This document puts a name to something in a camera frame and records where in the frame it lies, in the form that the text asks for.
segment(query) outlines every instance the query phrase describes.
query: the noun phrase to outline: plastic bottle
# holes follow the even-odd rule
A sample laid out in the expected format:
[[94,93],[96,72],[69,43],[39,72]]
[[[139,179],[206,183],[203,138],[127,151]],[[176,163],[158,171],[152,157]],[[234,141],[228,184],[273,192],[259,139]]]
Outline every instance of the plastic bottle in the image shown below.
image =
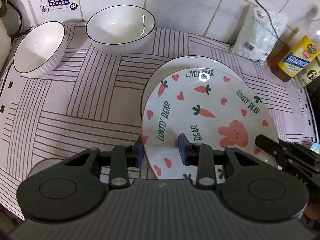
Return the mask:
[[307,21],[304,18],[297,23],[297,28],[295,31],[297,34],[288,42],[288,45],[285,45],[276,55],[270,55],[270,57],[267,59],[267,63],[272,73],[283,82],[288,82],[292,77],[285,73],[285,71],[279,67],[278,63],[282,62],[282,60],[290,52],[290,49],[297,49],[297,46],[295,47],[295,45],[305,35],[310,38],[318,47],[320,47],[320,19]]
[[316,57],[304,69],[291,79],[296,89],[301,89],[320,76],[320,58]]

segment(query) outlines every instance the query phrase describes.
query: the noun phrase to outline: orange carrot print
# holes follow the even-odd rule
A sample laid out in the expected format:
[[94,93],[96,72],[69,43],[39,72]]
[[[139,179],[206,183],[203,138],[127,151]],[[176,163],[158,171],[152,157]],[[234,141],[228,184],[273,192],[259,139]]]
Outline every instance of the orange carrot print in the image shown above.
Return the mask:
[[207,93],[207,95],[209,95],[209,91],[211,91],[211,88],[209,88],[209,85],[207,85],[207,86],[196,87],[193,90],[200,93]]
[[201,114],[202,116],[205,116],[205,117],[216,118],[216,116],[213,113],[211,113],[207,109],[201,108],[200,105],[197,105],[197,107],[193,107],[192,109],[195,111],[194,115]]
[[163,94],[164,92],[164,89],[167,88],[168,85],[167,85],[167,82],[166,81],[161,81],[161,85],[159,87],[159,90],[158,90],[158,98]]

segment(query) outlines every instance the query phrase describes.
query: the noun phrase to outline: yellow label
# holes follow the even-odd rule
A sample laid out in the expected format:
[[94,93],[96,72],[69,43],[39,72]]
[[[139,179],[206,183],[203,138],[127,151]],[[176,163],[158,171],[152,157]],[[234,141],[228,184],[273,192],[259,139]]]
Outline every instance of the yellow label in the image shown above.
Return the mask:
[[305,35],[278,63],[278,66],[290,77],[294,77],[319,53],[317,45]]

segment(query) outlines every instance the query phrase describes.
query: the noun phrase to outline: bowl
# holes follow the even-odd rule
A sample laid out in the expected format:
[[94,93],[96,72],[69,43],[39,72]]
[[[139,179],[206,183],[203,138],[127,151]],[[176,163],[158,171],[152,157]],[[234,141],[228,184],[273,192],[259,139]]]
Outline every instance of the bowl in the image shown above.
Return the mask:
[[31,169],[28,177],[37,174],[40,171],[43,171],[59,162],[62,162],[63,159],[60,158],[49,158],[49,159],[44,159],[40,162],[38,162],[33,168]]
[[153,15],[141,7],[117,5],[93,15],[85,30],[98,50],[111,55],[127,55],[152,38],[155,23]]
[[65,28],[52,21],[34,28],[19,44],[13,65],[22,76],[35,78],[54,70],[67,47]]

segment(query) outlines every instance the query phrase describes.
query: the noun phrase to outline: tile wall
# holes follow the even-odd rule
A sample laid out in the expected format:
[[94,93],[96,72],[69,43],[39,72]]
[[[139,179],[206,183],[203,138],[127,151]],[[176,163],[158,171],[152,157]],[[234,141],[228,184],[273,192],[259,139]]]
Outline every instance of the tile wall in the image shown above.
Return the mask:
[[[23,30],[46,21],[88,21],[99,10],[118,4],[132,4],[146,8],[156,18],[156,25],[203,35],[233,44],[241,28],[239,20],[254,0],[69,0],[78,5],[56,9],[48,0],[11,0],[22,11]],[[290,34],[295,22],[312,7],[320,7],[320,0],[258,0],[267,9],[289,17],[284,36]],[[19,26],[18,15],[9,8],[2,20],[9,33]]]

